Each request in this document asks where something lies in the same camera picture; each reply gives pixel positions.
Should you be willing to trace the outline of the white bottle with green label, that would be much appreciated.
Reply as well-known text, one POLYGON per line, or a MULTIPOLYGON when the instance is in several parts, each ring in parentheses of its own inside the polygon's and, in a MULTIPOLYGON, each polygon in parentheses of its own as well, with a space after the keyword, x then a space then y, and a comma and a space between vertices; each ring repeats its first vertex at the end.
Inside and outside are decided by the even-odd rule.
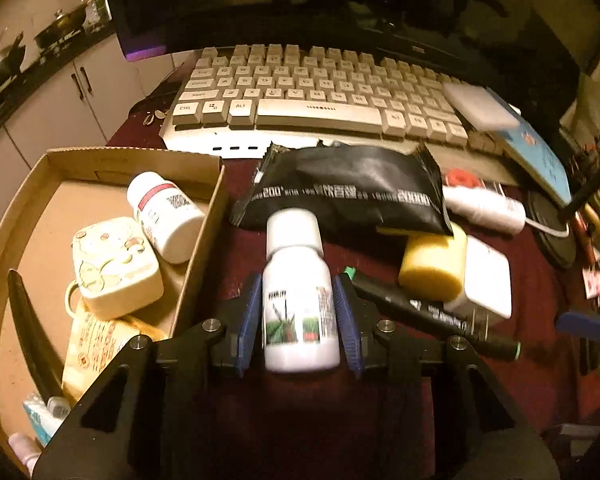
POLYGON ((287 208, 266 222, 262 275, 262 346, 278 374, 330 370, 340 363, 332 276, 317 218, 287 208))

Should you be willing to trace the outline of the yellow sponge cylinder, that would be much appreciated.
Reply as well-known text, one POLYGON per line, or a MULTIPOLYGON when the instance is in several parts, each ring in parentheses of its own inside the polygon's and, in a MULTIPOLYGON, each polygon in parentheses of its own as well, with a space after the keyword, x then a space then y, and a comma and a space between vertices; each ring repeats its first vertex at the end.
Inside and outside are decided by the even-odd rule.
POLYGON ((398 283, 417 299, 448 302, 464 287, 467 234, 456 223, 452 236, 422 234, 406 243, 398 283))

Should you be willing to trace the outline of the cream cartoon case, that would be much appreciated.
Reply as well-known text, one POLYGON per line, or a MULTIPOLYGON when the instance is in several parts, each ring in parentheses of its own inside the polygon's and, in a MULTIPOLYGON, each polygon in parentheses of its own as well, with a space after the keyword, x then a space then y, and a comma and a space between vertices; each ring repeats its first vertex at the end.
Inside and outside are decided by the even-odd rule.
POLYGON ((158 259, 140 225, 118 217, 86 226, 73 235, 76 278, 65 292, 65 309, 74 317, 71 295, 77 289, 102 321, 122 318, 159 300, 164 286, 158 259))

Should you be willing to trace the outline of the black snack pouch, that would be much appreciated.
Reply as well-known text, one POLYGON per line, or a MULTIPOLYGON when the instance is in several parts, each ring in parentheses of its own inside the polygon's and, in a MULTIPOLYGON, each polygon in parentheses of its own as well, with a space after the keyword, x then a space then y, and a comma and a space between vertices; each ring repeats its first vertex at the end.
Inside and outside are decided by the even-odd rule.
POLYGON ((268 147, 233 226, 262 230, 274 212, 315 214, 329 233, 450 235, 440 167, 424 144, 404 154, 371 145, 268 147))

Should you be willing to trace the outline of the blue tissue pack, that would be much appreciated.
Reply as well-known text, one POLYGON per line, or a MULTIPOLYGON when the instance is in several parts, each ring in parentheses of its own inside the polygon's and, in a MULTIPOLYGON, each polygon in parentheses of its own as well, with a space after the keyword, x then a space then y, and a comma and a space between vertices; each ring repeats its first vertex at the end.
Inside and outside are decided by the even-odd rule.
POLYGON ((71 411, 63 396, 51 396, 44 401, 37 393, 30 393, 22 402, 36 438, 46 446, 71 411))

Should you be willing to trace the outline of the pink patterned paper cup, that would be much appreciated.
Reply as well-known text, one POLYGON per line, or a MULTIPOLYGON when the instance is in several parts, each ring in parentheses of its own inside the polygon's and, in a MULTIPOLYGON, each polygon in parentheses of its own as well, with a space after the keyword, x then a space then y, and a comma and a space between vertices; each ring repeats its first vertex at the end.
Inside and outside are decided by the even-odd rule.
POLYGON ((582 278, 586 299, 600 297, 600 270, 583 269, 582 278))

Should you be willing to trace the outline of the black marker with green cap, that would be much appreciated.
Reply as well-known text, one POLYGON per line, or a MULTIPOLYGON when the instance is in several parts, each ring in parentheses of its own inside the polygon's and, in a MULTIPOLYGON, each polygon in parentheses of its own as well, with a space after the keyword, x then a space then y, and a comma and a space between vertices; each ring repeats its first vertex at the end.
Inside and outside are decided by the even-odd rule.
POLYGON ((400 287, 372 278, 352 266, 347 266, 343 273, 359 297, 376 304, 381 314, 415 330, 439 339, 464 337, 479 354, 491 359, 514 362, 521 355, 521 343, 492 332, 486 318, 480 320, 475 313, 455 314, 445 311, 437 302, 411 298, 400 287))

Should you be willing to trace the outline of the white power adapter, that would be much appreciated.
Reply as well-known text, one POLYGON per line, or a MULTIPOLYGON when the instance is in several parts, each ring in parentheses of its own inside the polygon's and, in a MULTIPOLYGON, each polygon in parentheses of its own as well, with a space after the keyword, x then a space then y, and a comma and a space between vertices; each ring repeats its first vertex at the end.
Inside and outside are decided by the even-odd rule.
POLYGON ((512 284, 506 255, 473 236, 467 237, 463 290, 445 310, 456 315, 476 315, 477 321, 496 324, 512 316, 512 284))

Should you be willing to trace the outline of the white bottle with red band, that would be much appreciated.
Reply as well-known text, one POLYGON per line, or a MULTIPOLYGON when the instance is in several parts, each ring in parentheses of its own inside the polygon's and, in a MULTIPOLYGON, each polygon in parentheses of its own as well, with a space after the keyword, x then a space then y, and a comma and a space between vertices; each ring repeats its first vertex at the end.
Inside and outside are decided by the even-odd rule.
POLYGON ((163 260, 181 264, 190 259, 206 214, 174 182, 142 172, 129 184, 126 199, 163 260))

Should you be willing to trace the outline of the black lamp base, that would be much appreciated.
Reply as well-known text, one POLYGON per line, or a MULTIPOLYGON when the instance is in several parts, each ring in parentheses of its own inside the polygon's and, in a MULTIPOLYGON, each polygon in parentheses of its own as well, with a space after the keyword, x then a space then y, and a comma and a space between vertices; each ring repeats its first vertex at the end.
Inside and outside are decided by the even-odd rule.
POLYGON ((558 218, 559 209, 544 194, 530 191, 524 202, 528 226, 543 255, 556 268, 570 269, 576 261, 577 244, 568 222, 558 218))

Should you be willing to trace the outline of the yellow snack packet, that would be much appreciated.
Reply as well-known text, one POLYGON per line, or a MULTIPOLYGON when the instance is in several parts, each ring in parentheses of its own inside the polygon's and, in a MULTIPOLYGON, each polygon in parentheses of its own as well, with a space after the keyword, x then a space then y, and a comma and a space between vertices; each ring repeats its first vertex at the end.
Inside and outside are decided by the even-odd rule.
POLYGON ((137 335, 153 341, 169 338, 160 328, 134 316, 102 321, 87 310, 80 299, 71 325, 61 388, 74 405, 108 366, 118 352, 137 335))

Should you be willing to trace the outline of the cardboard box tray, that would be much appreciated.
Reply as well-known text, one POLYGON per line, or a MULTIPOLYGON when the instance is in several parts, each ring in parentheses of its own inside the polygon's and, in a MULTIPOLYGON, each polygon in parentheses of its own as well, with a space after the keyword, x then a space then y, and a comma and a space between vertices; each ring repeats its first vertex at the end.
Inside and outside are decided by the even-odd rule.
POLYGON ((210 155, 143 148, 46 153, 0 222, 0 479, 32 393, 82 394, 137 334, 186 330, 227 203, 210 155))

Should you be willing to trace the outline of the white tube with cap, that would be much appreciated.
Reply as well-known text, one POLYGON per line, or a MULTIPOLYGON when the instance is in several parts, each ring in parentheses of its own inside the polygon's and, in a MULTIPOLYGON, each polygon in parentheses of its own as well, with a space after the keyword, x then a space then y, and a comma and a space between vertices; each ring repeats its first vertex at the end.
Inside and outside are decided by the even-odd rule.
POLYGON ((524 229, 524 205, 488 188, 445 186, 443 196, 446 209, 465 218, 475 226, 516 235, 524 229))

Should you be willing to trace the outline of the red tape dispenser pack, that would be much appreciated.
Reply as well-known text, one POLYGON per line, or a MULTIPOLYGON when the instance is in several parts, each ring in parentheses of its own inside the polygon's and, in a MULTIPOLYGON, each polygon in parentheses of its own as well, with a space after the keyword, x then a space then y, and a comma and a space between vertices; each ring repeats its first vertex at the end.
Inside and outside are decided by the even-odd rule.
POLYGON ((484 182, 471 171, 452 168, 445 174, 447 186, 460 186, 461 188, 484 188, 484 182))

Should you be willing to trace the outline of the blue notebook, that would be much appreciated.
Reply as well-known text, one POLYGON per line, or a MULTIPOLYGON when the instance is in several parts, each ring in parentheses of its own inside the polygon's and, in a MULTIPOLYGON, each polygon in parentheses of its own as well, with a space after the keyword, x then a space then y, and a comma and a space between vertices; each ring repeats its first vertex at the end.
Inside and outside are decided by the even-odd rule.
POLYGON ((513 107, 508 105, 492 89, 487 88, 492 98, 518 120, 514 128, 493 133, 495 142, 521 168, 524 168, 533 180, 559 206, 565 207, 571 202, 571 192, 564 165, 550 146, 513 107))

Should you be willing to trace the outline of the beige mechanical keyboard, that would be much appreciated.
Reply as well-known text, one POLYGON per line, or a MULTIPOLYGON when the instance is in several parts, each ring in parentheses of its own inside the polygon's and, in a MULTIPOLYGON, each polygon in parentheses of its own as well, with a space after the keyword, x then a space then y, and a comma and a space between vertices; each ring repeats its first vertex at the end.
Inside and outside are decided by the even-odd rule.
POLYGON ((371 140, 405 150, 420 140, 500 156, 443 95, 451 76, 390 55, 296 44, 205 48, 160 136, 171 150, 253 158, 290 148, 371 140))

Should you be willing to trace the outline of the white foam block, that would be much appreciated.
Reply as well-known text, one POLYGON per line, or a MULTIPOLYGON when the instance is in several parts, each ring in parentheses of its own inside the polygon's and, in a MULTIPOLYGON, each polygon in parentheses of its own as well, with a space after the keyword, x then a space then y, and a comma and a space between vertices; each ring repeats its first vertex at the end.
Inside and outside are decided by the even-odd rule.
POLYGON ((444 82, 442 93, 477 131, 504 131, 519 126, 519 120, 483 87, 444 82))

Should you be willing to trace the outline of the black TCL monitor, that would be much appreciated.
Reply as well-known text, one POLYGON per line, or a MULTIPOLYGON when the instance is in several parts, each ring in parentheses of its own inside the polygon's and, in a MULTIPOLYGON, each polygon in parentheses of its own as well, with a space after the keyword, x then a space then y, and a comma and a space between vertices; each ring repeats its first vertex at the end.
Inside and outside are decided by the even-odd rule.
POLYGON ((108 0, 130 60, 234 44, 300 44, 499 72, 577 63, 533 0, 108 0))

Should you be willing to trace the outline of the small black pot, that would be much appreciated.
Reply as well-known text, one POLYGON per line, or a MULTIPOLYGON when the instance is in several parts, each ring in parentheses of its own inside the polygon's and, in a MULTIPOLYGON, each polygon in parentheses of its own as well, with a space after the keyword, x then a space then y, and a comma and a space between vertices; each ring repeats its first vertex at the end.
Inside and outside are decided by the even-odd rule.
POLYGON ((73 32, 82 30, 85 19, 85 3, 76 6, 70 12, 58 10, 54 20, 34 37, 34 41, 41 51, 47 50, 73 32))

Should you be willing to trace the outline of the black wok on stove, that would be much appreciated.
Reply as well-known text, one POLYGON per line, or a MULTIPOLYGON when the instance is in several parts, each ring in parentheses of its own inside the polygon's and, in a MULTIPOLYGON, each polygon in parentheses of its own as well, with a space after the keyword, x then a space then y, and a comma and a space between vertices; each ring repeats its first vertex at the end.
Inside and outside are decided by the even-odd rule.
POLYGON ((20 73, 20 65, 26 53, 26 47, 21 44, 22 40, 23 32, 20 32, 10 46, 2 48, 0 37, 0 87, 20 73))

